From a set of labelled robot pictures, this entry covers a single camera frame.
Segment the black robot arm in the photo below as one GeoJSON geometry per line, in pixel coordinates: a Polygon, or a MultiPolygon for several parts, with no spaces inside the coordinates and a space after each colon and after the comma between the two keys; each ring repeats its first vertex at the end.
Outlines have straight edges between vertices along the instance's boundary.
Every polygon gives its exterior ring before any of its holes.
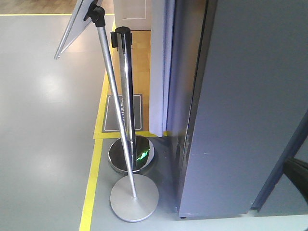
{"type": "Polygon", "coordinates": [[[283,173],[308,202],[308,163],[296,158],[288,158],[283,164],[283,173]]]}

